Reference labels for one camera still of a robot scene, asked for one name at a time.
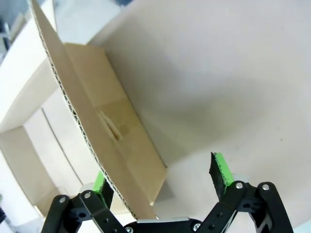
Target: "green gripper pad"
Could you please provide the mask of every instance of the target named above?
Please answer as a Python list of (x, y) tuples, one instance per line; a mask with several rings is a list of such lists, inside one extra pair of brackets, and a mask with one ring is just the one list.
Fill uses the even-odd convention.
[(226, 188), (234, 182), (230, 169), (221, 153), (211, 153), (209, 173), (220, 200), (225, 194)]

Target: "cardboard sheet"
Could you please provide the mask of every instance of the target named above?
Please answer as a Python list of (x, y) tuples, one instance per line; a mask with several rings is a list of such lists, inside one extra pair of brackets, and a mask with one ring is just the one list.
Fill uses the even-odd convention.
[(166, 169), (102, 48), (64, 45), (31, 2), (53, 74), (91, 153), (137, 218), (155, 218), (152, 204)]

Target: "metal screw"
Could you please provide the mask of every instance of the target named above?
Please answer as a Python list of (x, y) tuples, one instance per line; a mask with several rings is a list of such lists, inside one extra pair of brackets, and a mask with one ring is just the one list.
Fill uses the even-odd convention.
[(200, 223), (195, 224), (193, 226), (193, 230), (196, 232), (196, 230), (199, 229), (200, 225), (201, 225)]
[(133, 228), (131, 228), (131, 227), (126, 227), (125, 229), (126, 229), (126, 231), (128, 233), (133, 233), (134, 232)]
[(243, 188), (243, 184), (242, 183), (236, 183), (236, 185), (235, 185), (235, 187), (237, 188), (237, 189), (241, 189), (241, 188)]
[(63, 203), (64, 201), (66, 201), (66, 198), (65, 198), (65, 197), (62, 197), (62, 198), (59, 200), (60, 203)]
[(269, 190), (269, 185), (267, 185), (267, 184), (264, 184), (263, 186), (262, 186), (262, 189), (263, 190), (265, 190), (265, 191), (267, 191), (267, 190)]
[(85, 198), (89, 198), (90, 196), (91, 196), (90, 193), (85, 193), (85, 195), (84, 195)]

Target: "bolt head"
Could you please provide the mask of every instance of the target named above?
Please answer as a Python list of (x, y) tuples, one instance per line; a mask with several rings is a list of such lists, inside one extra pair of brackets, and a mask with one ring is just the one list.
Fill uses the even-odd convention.
[(269, 188), (269, 185), (267, 185), (266, 183), (262, 186), (262, 189), (265, 191), (269, 190)]
[(241, 188), (243, 188), (243, 184), (242, 183), (236, 183), (236, 185), (235, 185), (235, 187), (237, 188), (237, 189), (241, 189)]
[(133, 233), (133, 232), (134, 232), (133, 228), (131, 228), (131, 227), (126, 227), (125, 230), (126, 230), (128, 233)]
[(194, 226), (193, 226), (193, 230), (196, 231), (197, 229), (199, 229), (200, 227), (200, 223), (196, 223)]
[(91, 196), (90, 193), (85, 193), (85, 194), (84, 194), (84, 197), (85, 197), (85, 198), (89, 198), (90, 196)]
[(64, 201), (66, 201), (66, 198), (65, 198), (65, 197), (62, 197), (62, 198), (59, 200), (60, 203), (63, 203)]

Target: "corrugated cardboard edge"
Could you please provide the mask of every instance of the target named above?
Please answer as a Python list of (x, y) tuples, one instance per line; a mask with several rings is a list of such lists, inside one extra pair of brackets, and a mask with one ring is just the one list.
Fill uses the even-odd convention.
[(137, 218), (136, 215), (134, 214), (134, 212), (132, 211), (132, 209), (130, 208), (130, 206), (126, 203), (126, 201), (125, 201), (125, 199), (123, 198), (122, 194), (119, 192), (119, 190), (116, 188), (116, 186), (114, 185), (114, 183), (113, 183), (112, 180), (110, 179), (108, 173), (105, 171), (105, 169), (103, 168), (103, 166), (102, 166), (101, 163), (99, 162), (98, 157), (96, 156), (96, 154), (95, 154), (95, 152), (94, 152), (94, 150), (93, 150), (93, 147), (92, 147), (91, 143), (89, 142), (89, 139), (88, 139), (88, 137), (87, 137), (87, 135), (86, 135), (86, 133), (85, 133), (85, 131), (84, 131), (84, 128), (83, 128), (83, 126), (82, 126), (82, 124), (81, 124), (81, 122), (80, 122), (80, 119), (79, 119), (79, 117), (78, 117), (76, 111), (74, 110), (74, 108), (73, 108), (73, 106), (72, 106), (72, 104), (71, 104), (71, 102), (70, 102), (70, 100), (69, 100), (67, 94), (66, 94), (66, 91), (65, 91), (65, 89), (64, 89), (64, 87), (63, 87), (63, 85), (62, 85), (61, 80), (59, 79), (57, 70), (55, 69), (55, 65), (54, 65), (54, 63), (53, 63), (53, 61), (52, 61), (52, 59), (51, 59), (49, 50), (48, 50), (47, 45), (46, 45), (46, 43), (45, 43), (45, 40), (44, 40), (44, 38), (43, 38), (43, 36), (42, 36), (42, 31), (41, 31), (41, 28), (40, 28), (40, 25), (39, 25), (39, 22), (38, 22), (38, 19), (37, 19), (37, 16), (36, 16), (36, 14), (38, 14), (38, 13), (41, 12), (41, 9), (40, 9), (39, 5), (37, 4), (37, 2), (36, 2), (35, 0), (28, 0), (28, 2), (29, 2), (29, 6), (30, 6), (30, 9), (31, 9), (32, 15), (33, 15), (33, 17), (34, 17), (34, 19), (35, 19), (35, 23), (36, 23), (36, 25), (37, 25), (37, 29), (38, 29), (38, 32), (39, 32), (39, 36), (40, 36), (42, 45), (43, 45), (43, 47), (44, 47), (44, 50), (45, 50), (45, 52), (46, 52), (46, 54), (47, 54), (47, 57), (48, 57), (50, 66), (51, 66), (52, 71), (53, 71), (53, 74), (54, 74), (54, 76), (55, 76), (55, 78), (56, 78), (56, 80), (57, 80), (57, 83), (58, 83), (59, 87), (60, 87), (61, 90), (62, 90), (62, 93), (63, 93), (63, 96), (64, 96), (64, 98), (65, 98), (66, 104), (68, 105), (69, 109), (71, 110), (71, 113), (72, 113), (74, 119), (76, 120), (76, 123), (78, 124), (79, 129), (81, 130), (81, 133), (82, 133), (82, 135), (83, 135), (83, 138), (84, 138), (84, 140), (85, 140), (85, 142), (86, 142), (86, 144), (87, 144), (87, 146), (88, 146), (88, 148), (89, 148), (91, 154), (93, 155), (93, 157), (94, 157), (94, 159), (96, 160), (96, 162), (97, 162), (98, 166), (100, 167), (100, 169), (103, 171), (104, 176), (106, 177), (106, 179), (107, 179), (108, 183), (110, 184), (110, 186), (111, 186), (111, 187), (113, 188), (113, 190), (118, 194), (118, 196), (120, 197), (120, 199), (122, 200), (122, 202), (124, 203), (124, 205), (126, 206), (126, 208), (127, 208), (127, 209), (130, 211), (130, 213), (133, 215), (133, 217)]

